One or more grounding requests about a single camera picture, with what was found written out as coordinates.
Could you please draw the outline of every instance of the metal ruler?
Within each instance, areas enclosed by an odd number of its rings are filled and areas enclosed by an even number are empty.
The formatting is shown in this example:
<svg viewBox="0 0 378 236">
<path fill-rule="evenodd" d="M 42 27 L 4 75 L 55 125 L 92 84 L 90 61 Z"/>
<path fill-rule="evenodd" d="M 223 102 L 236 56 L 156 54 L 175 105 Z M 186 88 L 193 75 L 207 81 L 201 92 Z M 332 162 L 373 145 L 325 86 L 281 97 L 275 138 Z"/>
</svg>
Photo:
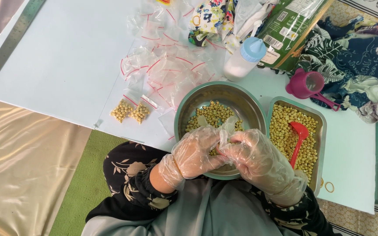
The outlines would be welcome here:
<svg viewBox="0 0 378 236">
<path fill-rule="evenodd" d="M 29 28 L 32 20 L 44 2 L 45 0 L 29 0 L 27 3 L 26 8 L 24 8 L 20 18 L 18 18 L 16 24 L 0 48 L 0 71 L 5 62 L 7 62 L 11 53 L 18 45 L 18 42 L 21 40 L 26 30 Z"/>
</svg>

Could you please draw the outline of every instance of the pink measuring cup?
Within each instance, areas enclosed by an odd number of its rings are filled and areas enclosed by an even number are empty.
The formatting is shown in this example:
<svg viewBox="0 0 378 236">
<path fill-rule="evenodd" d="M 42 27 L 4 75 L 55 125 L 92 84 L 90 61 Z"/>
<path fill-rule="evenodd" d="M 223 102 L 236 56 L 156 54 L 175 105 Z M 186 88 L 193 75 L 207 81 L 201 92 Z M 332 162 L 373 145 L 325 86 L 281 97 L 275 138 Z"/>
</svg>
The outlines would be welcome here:
<svg viewBox="0 0 378 236">
<path fill-rule="evenodd" d="M 338 111 L 341 107 L 339 104 L 334 103 L 319 93 L 322 91 L 324 85 L 325 80 L 319 72 L 305 72 L 302 68 L 298 68 L 285 87 L 285 90 L 299 99 L 315 98 L 326 103 L 332 110 Z"/>
</svg>

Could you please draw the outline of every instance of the hand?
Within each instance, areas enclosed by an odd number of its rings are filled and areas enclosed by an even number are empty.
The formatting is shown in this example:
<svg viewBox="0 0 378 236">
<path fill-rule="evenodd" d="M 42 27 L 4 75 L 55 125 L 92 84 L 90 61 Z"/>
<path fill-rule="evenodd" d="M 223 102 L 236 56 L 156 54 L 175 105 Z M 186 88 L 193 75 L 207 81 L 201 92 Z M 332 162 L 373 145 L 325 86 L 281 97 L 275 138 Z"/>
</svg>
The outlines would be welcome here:
<svg viewBox="0 0 378 236">
<path fill-rule="evenodd" d="M 164 180 L 175 189 L 183 189 L 185 179 L 217 169 L 225 164 L 223 156 L 209 156 L 220 141 L 220 133 L 213 127 L 199 127 L 185 134 L 158 164 Z"/>
<path fill-rule="evenodd" d="M 279 206 L 292 206 L 300 201 L 307 176 L 293 171 L 285 156 L 258 129 L 237 131 L 219 151 L 233 161 L 241 176 L 267 194 Z"/>
</svg>

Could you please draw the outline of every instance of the blue bottle cap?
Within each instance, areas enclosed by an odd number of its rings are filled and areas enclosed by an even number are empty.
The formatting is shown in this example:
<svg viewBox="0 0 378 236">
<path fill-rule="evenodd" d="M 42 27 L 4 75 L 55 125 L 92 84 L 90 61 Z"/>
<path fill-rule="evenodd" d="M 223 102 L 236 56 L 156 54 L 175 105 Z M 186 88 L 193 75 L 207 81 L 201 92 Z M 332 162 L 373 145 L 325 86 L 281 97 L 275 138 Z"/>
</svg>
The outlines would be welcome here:
<svg viewBox="0 0 378 236">
<path fill-rule="evenodd" d="M 249 37 L 240 46 L 240 54 L 248 62 L 259 62 L 266 54 L 266 46 L 262 39 Z"/>
</svg>

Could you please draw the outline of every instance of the green mat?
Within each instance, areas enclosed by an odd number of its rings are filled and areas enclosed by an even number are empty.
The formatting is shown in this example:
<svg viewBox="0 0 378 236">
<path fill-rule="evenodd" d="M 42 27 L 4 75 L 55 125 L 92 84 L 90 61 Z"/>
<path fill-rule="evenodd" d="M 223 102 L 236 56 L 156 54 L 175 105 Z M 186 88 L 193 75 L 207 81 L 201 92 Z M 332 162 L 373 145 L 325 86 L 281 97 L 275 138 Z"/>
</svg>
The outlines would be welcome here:
<svg viewBox="0 0 378 236">
<path fill-rule="evenodd" d="M 126 141 L 101 131 L 91 132 L 49 236 L 81 235 L 88 212 L 111 196 L 103 176 L 103 160 Z"/>
</svg>

